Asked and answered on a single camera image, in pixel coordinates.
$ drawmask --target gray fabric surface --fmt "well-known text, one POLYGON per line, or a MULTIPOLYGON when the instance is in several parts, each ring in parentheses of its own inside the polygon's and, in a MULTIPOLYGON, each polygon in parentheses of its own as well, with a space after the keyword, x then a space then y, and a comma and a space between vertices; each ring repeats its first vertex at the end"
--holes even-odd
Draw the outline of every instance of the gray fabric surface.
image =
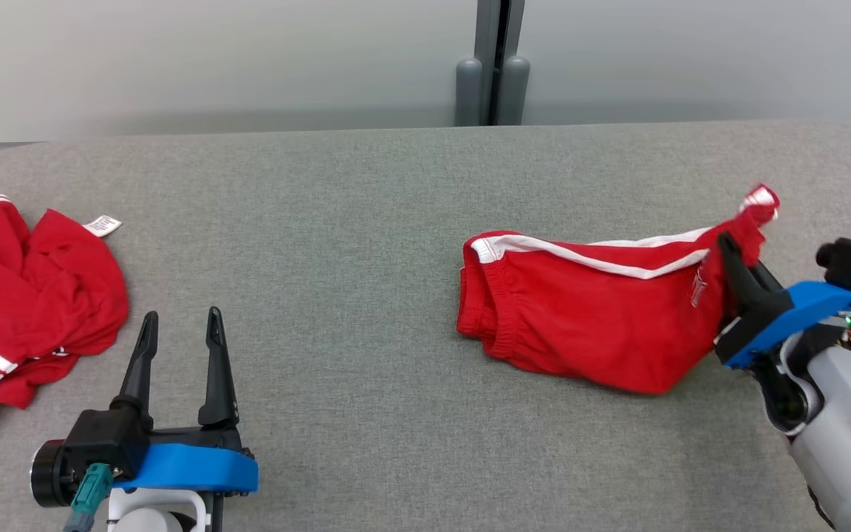
POLYGON ((124 225, 131 319, 102 356, 0 410, 0 530, 58 530, 28 459, 104 408, 161 316, 152 414, 193 423, 203 324, 226 319, 262 491, 226 531, 824 530, 750 378, 714 356, 659 398, 531 375, 455 333, 462 243, 511 228, 593 242, 783 202, 781 282, 851 236, 851 128, 735 122, 132 137, 0 152, 0 192, 124 225))

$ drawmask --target white label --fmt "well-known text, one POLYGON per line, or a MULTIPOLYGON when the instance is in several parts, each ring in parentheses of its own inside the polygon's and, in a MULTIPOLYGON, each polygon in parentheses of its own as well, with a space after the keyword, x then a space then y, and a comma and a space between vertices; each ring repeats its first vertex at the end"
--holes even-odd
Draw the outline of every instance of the white label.
POLYGON ((114 232, 117 227, 120 227, 121 223, 117 219, 112 219, 110 216, 104 215, 95 219, 94 222, 85 223, 84 228, 94 233, 95 236, 101 236, 103 238, 114 232))

